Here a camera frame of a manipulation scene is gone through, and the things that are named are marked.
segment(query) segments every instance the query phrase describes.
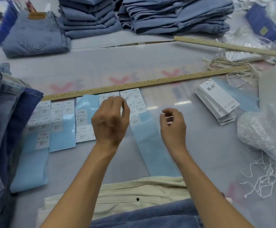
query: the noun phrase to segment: forearm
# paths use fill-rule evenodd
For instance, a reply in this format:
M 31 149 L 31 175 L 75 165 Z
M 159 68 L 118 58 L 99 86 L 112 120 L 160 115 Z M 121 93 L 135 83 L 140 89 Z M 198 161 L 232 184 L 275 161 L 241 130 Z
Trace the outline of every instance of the forearm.
M 185 184 L 205 228 L 252 228 L 253 226 L 225 199 L 185 150 L 177 157 Z
M 96 144 L 41 228 L 89 227 L 106 169 L 113 157 L 113 149 Z

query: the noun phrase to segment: denim pocket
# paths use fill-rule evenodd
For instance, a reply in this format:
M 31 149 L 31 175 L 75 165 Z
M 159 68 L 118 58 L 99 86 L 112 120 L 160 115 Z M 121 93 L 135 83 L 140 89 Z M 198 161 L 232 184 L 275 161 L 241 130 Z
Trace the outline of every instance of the denim pocket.
M 40 50 L 44 46 L 52 43 L 54 32 L 54 29 L 49 31 L 39 29 L 23 30 L 21 45 L 31 49 Z

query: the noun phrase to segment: person's left hand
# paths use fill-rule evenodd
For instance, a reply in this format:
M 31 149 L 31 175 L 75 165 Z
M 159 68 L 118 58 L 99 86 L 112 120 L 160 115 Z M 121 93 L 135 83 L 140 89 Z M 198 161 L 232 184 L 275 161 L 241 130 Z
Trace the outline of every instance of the person's left hand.
M 129 113 L 130 109 L 124 98 L 109 97 L 104 100 L 91 118 L 96 143 L 117 151 L 129 125 Z

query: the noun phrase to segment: blue storage box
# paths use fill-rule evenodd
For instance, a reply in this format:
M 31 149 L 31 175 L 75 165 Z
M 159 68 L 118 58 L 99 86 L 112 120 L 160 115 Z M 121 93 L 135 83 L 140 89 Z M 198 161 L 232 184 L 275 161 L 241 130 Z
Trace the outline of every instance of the blue storage box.
M 246 13 L 246 19 L 250 23 L 255 34 L 263 36 L 271 41 L 276 40 L 276 25 L 266 15 L 264 6 L 255 3 Z
M 0 25 L 0 44 L 5 40 L 11 27 L 14 25 L 18 17 L 18 11 L 14 7 L 11 0 L 6 0 L 9 3 L 7 11 L 5 12 L 4 18 Z

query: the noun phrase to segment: wooden ruler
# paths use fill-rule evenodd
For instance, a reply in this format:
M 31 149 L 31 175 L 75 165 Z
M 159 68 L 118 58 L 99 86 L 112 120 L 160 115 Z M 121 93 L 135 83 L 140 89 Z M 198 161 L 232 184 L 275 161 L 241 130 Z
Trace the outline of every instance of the wooden ruler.
M 236 50 L 236 51 L 244 51 L 244 52 L 250 52 L 250 53 L 258 53 L 258 54 L 262 54 L 262 55 L 276 56 L 275 50 L 258 49 L 258 48 L 243 46 L 243 45 L 220 43 L 220 42 L 216 42 L 214 40 L 193 39 L 193 38 L 175 36 L 174 41 L 187 42 L 187 43 L 198 44 L 198 45 L 208 45 L 208 46 L 212 46 L 212 47 L 231 49 L 231 50 Z
M 68 92 L 64 94 L 47 95 L 43 97 L 42 101 L 48 101 L 48 100 L 55 101 L 55 100 L 61 100 L 61 99 L 76 98 L 76 97 L 81 97 L 85 94 L 103 94 L 103 93 L 114 92 L 114 91 L 128 90 L 128 89 L 160 85 L 160 84 L 166 84 L 166 83 L 195 79 L 195 78 L 215 76 L 219 74 L 237 72 L 237 71 L 242 71 L 247 69 L 248 69 L 247 66 L 238 66 L 238 67 L 231 67 L 231 68 L 225 68 L 225 69 L 219 69 L 219 70 L 211 70 L 206 72 L 186 74 L 186 75 L 181 75 L 176 77 L 164 77 L 164 78 L 158 78 L 158 79 L 153 79 L 148 81 L 132 82 L 132 83 L 123 84 L 123 85 L 114 85 L 114 86 L 94 88 L 89 90 L 74 91 L 74 92 Z

